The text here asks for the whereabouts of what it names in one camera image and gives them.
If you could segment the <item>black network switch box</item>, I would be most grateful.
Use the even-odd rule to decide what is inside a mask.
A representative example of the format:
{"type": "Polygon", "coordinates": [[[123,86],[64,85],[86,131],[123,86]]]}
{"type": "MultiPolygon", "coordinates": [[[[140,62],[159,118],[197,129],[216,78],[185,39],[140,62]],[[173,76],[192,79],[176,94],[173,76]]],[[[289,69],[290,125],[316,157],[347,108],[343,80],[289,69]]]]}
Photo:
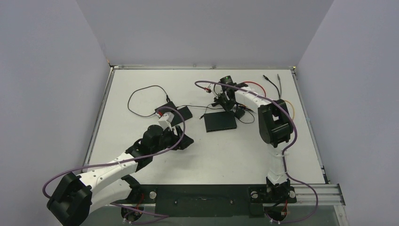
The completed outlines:
{"type": "Polygon", "coordinates": [[[235,116],[231,112],[215,112],[204,114],[206,132],[236,129],[235,116]]]}

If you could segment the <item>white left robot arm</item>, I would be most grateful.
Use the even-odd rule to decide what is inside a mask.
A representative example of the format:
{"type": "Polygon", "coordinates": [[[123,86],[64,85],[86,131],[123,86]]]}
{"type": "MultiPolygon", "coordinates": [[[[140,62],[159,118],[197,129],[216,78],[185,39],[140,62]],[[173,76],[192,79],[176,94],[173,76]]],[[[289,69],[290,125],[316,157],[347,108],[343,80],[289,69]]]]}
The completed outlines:
{"type": "Polygon", "coordinates": [[[93,170],[66,173],[47,202],[47,209],[63,226],[79,226],[90,213],[114,201],[140,198],[140,184],[132,174],[166,150],[184,150],[194,140],[180,126],[151,125],[142,138],[109,163],[93,170]]]}

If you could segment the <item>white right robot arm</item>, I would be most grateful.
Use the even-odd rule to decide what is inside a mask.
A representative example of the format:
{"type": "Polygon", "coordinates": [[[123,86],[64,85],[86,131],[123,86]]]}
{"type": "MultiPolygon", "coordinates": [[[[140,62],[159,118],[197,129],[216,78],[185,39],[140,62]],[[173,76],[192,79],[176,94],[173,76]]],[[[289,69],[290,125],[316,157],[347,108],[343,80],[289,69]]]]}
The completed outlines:
{"type": "Polygon", "coordinates": [[[293,132],[289,117],[281,109],[287,110],[284,100],[276,100],[280,107],[262,99],[259,94],[245,83],[233,82],[231,76],[220,79],[222,92],[215,95],[215,101],[226,111],[231,111],[234,105],[244,106],[257,111],[258,128],[262,140],[273,146],[269,150],[269,169],[266,177],[266,198],[272,203],[285,202],[290,195],[290,181],[286,175],[282,150],[278,144],[288,142],[293,132]]]}

